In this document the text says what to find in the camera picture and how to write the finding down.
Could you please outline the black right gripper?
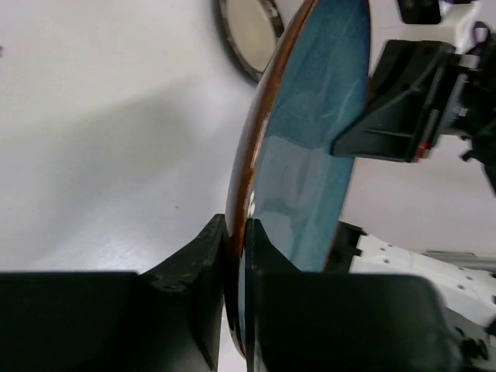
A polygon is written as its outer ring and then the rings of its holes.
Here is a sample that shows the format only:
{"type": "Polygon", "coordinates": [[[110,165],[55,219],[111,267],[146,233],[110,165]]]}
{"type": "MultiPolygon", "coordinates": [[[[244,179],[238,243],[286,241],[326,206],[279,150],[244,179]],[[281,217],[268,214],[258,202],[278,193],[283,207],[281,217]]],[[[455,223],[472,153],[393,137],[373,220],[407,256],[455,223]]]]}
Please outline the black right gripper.
{"type": "Polygon", "coordinates": [[[331,154],[414,162],[433,110],[429,148],[441,136],[467,141],[460,159],[478,161],[495,188],[495,31],[476,21],[470,40],[464,53],[440,41],[388,40],[367,107],[334,139],[331,154]]]}

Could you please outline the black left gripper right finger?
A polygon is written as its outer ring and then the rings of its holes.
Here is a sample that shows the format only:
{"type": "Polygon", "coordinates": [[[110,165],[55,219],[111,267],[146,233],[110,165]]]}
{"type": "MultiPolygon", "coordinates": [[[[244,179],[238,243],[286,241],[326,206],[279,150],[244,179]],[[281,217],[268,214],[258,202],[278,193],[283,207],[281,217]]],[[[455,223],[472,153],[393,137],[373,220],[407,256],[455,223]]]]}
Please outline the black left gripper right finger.
{"type": "Polygon", "coordinates": [[[460,337],[425,278],[353,274],[363,231],[340,223],[322,272],[304,272],[246,224],[250,371],[464,371],[460,337]]]}

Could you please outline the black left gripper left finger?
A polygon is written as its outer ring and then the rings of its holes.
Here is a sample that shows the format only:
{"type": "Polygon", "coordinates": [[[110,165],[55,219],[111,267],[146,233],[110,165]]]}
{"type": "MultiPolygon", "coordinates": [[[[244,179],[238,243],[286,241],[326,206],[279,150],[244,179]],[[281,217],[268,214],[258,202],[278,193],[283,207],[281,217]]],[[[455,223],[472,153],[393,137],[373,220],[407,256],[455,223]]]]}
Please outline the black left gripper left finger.
{"type": "Polygon", "coordinates": [[[225,219],[133,271],[1,275],[3,371],[215,371],[225,219]]]}

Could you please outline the dark blue plate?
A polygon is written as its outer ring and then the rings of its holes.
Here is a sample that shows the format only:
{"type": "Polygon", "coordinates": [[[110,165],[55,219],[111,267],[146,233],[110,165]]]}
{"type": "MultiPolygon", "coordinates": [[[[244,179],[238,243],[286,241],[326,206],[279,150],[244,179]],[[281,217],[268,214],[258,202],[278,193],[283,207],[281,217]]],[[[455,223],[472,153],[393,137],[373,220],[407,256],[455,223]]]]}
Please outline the dark blue plate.
{"type": "Polygon", "coordinates": [[[325,265],[353,169],[333,140],[368,99],[367,1],[305,1],[263,73],[239,138],[226,201],[225,300],[232,340],[246,352],[244,239],[248,219],[297,268],[325,265]]]}

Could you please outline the brown rimmed cream plate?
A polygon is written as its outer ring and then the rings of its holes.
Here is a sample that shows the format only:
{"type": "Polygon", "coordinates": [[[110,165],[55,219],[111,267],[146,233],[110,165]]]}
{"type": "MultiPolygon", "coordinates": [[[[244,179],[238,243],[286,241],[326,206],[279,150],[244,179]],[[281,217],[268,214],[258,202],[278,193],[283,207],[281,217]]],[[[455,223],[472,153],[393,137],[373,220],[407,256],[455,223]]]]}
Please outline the brown rimmed cream plate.
{"type": "Polygon", "coordinates": [[[215,0],[212,13],[232,65],[245,79],[257,84],[284,33],[277,3],[215,0]]]}

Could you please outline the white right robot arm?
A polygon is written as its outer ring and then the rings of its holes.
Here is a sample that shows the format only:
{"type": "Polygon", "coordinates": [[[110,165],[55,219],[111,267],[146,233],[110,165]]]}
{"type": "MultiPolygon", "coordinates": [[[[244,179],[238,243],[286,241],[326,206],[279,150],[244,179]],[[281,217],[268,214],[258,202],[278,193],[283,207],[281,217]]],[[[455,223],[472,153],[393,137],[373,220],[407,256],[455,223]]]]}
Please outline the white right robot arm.
{"type": "MultiPolygon", "coordinates": [[[[370,107],[333,141],[338,157],[412,163],[443,135],[470,144],[495,181],[495,34],[477,22],[474,44],[455,53],[442,42],[391,40],[373,76],[370,107]]],[[[366,274],[367,304],[384,317],[367,368],[414,371],[495,369],[495,278],[414,256],[406,267],[366,274]]]]}

